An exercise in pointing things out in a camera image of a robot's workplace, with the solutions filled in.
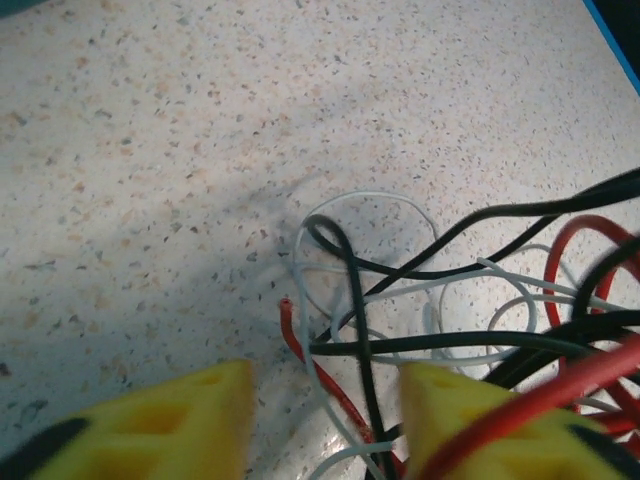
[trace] speckled countertop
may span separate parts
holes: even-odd
[[[2,451],[83,406],[248,357],[250,478],[304,477],[342,445],[278,326],[294,294],[278,264],[311,207],[393,191],[445,228],[640,164],[640,102],[579,0],[52,1],[0,21],[0,98]],[[328,213],[369,256],[428,244],[414,214],[374,203]],[[607,209],[630,229],[634,212]],[[524,225],[482,224],[436,263]],[[604,243],[573,245],[586,265]],[[513,296],[491,282],[452,289],[451,329]],[[410,300],[378,313],[391,334],[418,324]],[[329,367],[355,395],[344,362]]]

